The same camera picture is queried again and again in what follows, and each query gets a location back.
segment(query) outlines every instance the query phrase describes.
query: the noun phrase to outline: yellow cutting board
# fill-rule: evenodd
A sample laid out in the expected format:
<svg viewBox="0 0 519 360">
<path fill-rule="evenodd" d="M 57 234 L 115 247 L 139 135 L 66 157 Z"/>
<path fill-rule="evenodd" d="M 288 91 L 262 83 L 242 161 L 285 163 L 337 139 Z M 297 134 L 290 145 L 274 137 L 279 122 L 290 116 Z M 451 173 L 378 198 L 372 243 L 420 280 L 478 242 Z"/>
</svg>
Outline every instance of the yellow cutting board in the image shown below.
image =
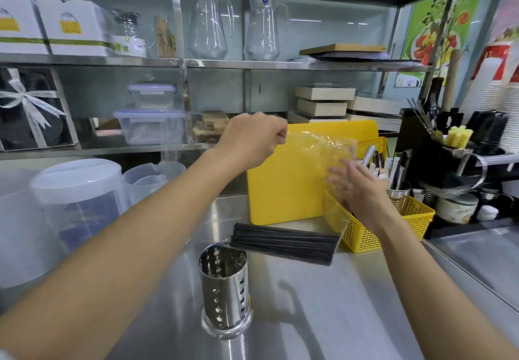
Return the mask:
<svg viewBox="0 0 519 360">
<path fill-rule="evenodd" d="M 290 124 L 287 143 L 276 147 L 260 167 L 247 171 L 253 224 L 272 225 L 323 215 L 324 178 L 337 156 L 316 148 L 318 143 L 312 134 L 362 141 L 377 138 L 378 128 L 375 121 Z M 368 145 L 359 147 L 357 156 L 364 154 Z"/>
</svg>

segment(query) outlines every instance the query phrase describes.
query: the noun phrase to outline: pitcher handle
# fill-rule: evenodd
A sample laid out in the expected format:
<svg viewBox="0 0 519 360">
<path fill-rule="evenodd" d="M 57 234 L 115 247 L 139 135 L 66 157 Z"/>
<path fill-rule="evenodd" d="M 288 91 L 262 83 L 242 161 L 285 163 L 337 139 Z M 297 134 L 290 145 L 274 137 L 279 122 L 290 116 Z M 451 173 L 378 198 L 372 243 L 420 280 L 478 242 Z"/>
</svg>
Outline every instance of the pitcher handle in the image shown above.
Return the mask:
<svg viewBox="0 0 519 360">
<path fill-rule="evenodd" d="M 234 32 L 234 10 L 232 9 L 232 3 L 230 3 L 230 0 L 225 1 L 227 2 L 227 14 L 229 15 L 230 37 L 232 38 L 232 33 Z"/>
<path fill-rule="evenodd" d="M 278 3 L 278 10 L 283 12 L 284 31 L 285 31 L 285 42 L 287 41 L 287 18 L 289 17 L 289 8 L 284 3 Z"/>
</svg>

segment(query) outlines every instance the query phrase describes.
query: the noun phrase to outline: yellow mesh basket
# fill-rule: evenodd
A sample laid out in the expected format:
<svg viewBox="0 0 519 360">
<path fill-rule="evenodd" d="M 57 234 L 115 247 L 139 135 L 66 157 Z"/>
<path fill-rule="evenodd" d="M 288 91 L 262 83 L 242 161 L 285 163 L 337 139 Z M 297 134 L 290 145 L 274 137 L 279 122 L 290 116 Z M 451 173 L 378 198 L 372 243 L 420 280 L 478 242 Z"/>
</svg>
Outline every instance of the yellow mesh basket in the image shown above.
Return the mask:
<svg viewBox="0 0 519 360">
<path fill-rule="evenodd" d="M 407 196 L 400 214 L 421 240 L 435 211 L 417 199 Z M 324 219 L 337 233 L 344 232 L 342 240 L 353 252 L 360 253 L 381 248 L 378 238 L 327 191 L 324 193 Z"/>
</svg>

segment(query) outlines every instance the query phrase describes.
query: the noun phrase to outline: right hand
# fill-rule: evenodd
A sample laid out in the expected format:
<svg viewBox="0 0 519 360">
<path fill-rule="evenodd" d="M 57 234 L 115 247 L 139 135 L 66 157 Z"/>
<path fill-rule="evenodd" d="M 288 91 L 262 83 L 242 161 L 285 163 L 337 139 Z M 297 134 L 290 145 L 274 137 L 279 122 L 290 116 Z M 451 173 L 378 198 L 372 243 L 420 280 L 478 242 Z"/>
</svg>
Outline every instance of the right hand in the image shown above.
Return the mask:
<svg viewBox="0 0 519 360">
<path fill-rule="evenodd" d="M 346 201 L 355 217 L 377 237 L 392 219 L 401 219 L 386 192 L 386 182 L 374 176 L 359 162 L 341 160 L 341 166 L 330 167 L 328 183 L 339 200 Z"/>
<path fill-rule="evenodd" d="M 275 115 L 257 112 L 233 117 L 214 149 L 231 156 L 238 170 L 258 167 L 287 139 L 287 121 Z"/>
</svg>

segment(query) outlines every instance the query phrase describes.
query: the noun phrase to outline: white ribbon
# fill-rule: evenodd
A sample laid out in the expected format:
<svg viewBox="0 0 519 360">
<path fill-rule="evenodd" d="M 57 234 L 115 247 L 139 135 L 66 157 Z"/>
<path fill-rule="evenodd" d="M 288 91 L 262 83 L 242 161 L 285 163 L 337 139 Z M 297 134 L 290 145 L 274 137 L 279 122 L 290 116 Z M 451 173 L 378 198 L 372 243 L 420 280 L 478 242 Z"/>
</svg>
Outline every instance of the white ribbon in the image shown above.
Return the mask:
<svg viewBox="0 0 519 360">
<path fill-rule="evenodd" d="M 7 92 L 0 91 L 0 98 L 10 98 L 12 99 L 6 105 L 0 105 L 0 107 L 4 109 L 11 109 L 16 107 L 19 104 L 22 104 L 23 109 L 29 120 L 34 120 L 45 129 L 47 126 L 50 126 L 49 122 L 45 119 L 43 114 L 36 108 L 36 106 L 40 107 L 42 110 L 47 111 L 48 113 L 59 118 L 60 115 L 66 115 L 61 110 L 57 109 L 54 106 L 51 106 L 49 103 L 44 102 L 38 98 L 54 98 L 57 99 L 56 91 L 27 91 L 20 81 L 20 73 L 18 69 L 7 69 L 9 74 L 11 75 L 11 80 L 9 84 L 13 87 L 17 92 Z"/>
</svg>

